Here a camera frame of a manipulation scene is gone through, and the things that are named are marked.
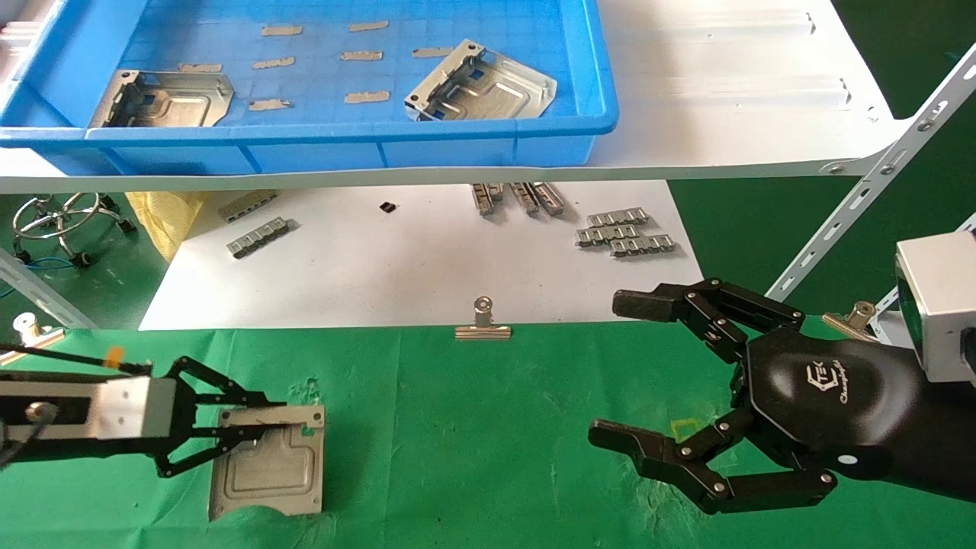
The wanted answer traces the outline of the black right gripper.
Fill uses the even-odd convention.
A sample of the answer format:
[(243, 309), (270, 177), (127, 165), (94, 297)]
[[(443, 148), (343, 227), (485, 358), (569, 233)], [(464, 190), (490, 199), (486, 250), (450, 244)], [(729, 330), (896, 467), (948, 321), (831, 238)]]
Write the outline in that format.
[[(746, 352), (743, 392), (753, 413), (735, 409), (683, 442), (604, 419), (589, 425), (591, 445), (627, 455), (638, 476), (670, 484), (705, 514), (815, 506), (837, 485), (833, 474), (815, 469), (896, 482), (917, 468), (910, 428), (925, 380), (907, 348), (810, 337), (796, 331), (806, 317), (801, 310), (719, 278), (621, 289), (612, 310), (625, 319), (682, 323), (725, 364)], [(774, 331), (746, 347), (739, 326)], [(747, 434), (791, 469), (723, 477), (708, 466)]]

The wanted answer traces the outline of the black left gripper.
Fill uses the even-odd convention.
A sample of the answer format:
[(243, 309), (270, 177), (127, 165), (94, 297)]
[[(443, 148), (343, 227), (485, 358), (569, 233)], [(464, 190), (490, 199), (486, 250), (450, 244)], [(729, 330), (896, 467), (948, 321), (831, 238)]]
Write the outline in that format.
[[(217, 392), (196, 393), (184, 374)], [(243, 388), (194, 358), (175, 359), (169, 379), (4, 380), (3, 448), (17, 449), (14, 462), (144, 454), (156, 458), (158, 476), (170, 479), (226, 455), (245, 441), (259, 441), (271, 430), (266, 425), (193, 429), (202, 404), (245, 409), (286, 406), (272, 402), (261, 390)], [(212, 438), (215, 445), (171, 462), (169, 454), (189, 437)]]

